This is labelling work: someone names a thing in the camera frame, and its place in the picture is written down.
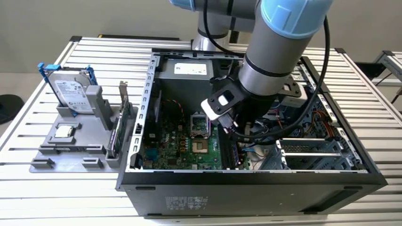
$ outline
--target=wiring cable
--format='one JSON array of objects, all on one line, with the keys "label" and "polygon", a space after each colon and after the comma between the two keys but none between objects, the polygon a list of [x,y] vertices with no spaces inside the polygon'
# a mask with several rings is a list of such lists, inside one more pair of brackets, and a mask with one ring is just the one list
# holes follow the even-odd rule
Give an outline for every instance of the wiring cable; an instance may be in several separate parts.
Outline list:
[{"label": "wiring cable", "polygon": [[243,53],[236,53],[236,52],[232,52],[229,51],[228,49],[223,48],[217,42],[215,42],[212,36],[211,36],[211,32],[209,32],[209,29],[208,29],[208,19],[207,19],[207,16],[208,16],[208,0],[204,0],[204,3],[203,3],[203,26],[204,26],[204,30],[205,30],[205,34],[207,34],[207,37],[208,37],[208,40],[209,42],[212,43],[212,45],[224,53],[228,53],[228,54],[232,54],[232,55],[236,55],[237,57],[241,57],[243,58]]}]

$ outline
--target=motherboard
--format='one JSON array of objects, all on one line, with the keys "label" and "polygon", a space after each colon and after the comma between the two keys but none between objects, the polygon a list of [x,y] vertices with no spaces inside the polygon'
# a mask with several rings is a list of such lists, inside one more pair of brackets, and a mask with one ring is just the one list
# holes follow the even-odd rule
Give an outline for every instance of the motherboard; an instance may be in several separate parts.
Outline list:
[{"label": "motherboard", "polygon": [[217,128],[211,127],[211,135],[191,138],[189,125],[164,119],[161,140],[145,149],[144,169],[154,170],[220,170],[220,149]]}]

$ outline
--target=black object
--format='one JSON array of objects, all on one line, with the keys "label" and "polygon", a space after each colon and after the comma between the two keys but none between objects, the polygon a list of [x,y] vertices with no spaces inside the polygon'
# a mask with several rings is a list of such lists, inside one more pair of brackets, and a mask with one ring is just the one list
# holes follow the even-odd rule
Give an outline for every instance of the black object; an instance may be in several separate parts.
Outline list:
[{"label": "black object", "polygon": [[391,104],[395,103],[398,97],[399,97],[399,95],[396,94],[396,96],[395,96],[394,99],[391,100]]},{"label": "black object", "polygon": [[336,51],[337,53],[340,53],[340,54],[345,53],[345,51],[344,51],[343,48],[333,48],[333,49],[335,49],[335,51]]},{"label": "black object", "polygon": [[383,52],[383,54],[387,55],[387,56],[394,56],[394,55],[395,55],[395,54],[394,54],[391,51],[388,51],[388,50],[383,50],[382,52]]},{"label": "black object", "polygon": [[22,99],[12,94],[0,95],[0,124],[13,120],[24,106]]},{"label": "black object", "polygon": [[229,43],[237,43],[239,41],[239,32],[231,31],[231,36],[228,38]]},{"label": "black object", "polygon": [[179,38],[172,38],[172,37],[153,37],[153,36],[134,36],[134,35],[100,34],[98,37],[105,39],[144,39],[144,40],[180,41]]},{"label": "black object", "polygon": [[69,41],[80,41],[81,39],[81,36],[70,36]]},{"label": "black object", "polygon": [[356,66],[359,67],[359,69],[362,70],[362,72],[364,73],[364,75],[370,80],[376,78],[383,72],[383,70],[386,69],[382,63],[368,63],[368,62],[353,62],[353,63],[356,64]]}]

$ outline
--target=hard disk label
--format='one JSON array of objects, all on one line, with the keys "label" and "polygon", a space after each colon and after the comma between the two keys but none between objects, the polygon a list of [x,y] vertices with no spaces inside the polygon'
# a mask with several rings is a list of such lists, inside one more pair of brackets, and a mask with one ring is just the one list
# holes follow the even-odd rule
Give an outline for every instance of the hard disk label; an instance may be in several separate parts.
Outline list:
[{"label": "hard disk label", "polygon": [[175,74],[200,74],[207,75],[207,65],[205,64],[175,64]]},{"label": "hard disk label", "polygon": [[207,196],[165,196],[168,210],[204,210]]},{"label": "hard disk label", "polygon": [[92,108],[80,83],[76,81],[54,81],[64,102],[77,113],[92,113]]}]

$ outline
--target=white wall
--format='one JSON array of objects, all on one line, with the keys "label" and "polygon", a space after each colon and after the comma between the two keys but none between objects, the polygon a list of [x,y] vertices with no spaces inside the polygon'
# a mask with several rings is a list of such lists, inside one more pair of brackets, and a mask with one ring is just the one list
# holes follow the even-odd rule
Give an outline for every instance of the white wall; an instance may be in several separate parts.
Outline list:
[{"label": "white wall", "polygon": [[[399,12],[402,0],[333,0],[331,46],[368,61],[383,49],[402,51]],[[0,0],[0,72],[34,72],[38,61],[53,62],[72,35],[189,40],[196,20],[168,0]],[[311,46],[323,46],[320,33]]]},{"label": "white wall", "polygon": [[168,0],[0,0],[0,72],[34,72],[72,35],[177,37],[196,34],[197,14]]}]

